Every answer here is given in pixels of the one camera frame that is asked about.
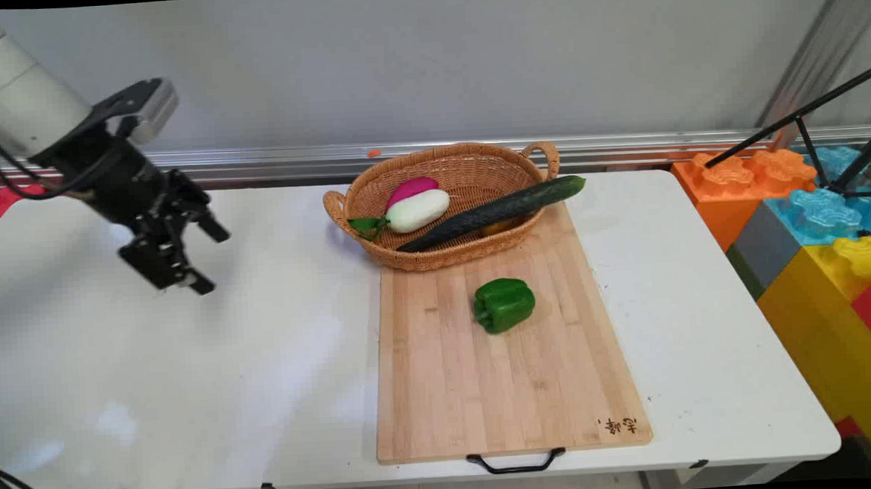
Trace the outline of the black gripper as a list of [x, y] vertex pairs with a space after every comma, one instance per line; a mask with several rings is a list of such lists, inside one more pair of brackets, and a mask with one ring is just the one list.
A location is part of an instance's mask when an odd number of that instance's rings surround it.
[[117, 251], [156, 290], [185, 286], [200, 296], [215, 284], [186, 257], [182, 235], [197, 224], [215, 243], [231, 234], [209, 209], [207, 194], [179, 170], [160, 170], [122, 136], [80, 136], [50, 156], [72, 194], [135, 237]]

